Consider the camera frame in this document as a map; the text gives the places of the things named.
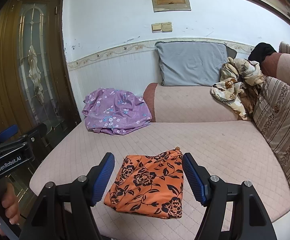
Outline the person's left hand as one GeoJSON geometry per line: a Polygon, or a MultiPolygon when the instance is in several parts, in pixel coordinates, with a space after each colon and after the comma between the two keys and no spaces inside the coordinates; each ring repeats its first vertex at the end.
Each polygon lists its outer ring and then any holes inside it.
{"type": "MultiPolygon", "coordinates": [[[[5,215],[9,219],[10,224],[18,224],[20,220],[20,211],[14,187],[7,182],[7,189],[2,197],[2,206],[5,208],[5,215]]],[[[0,235],[5,236],[4,231],[0,229],[0,235]]]]}

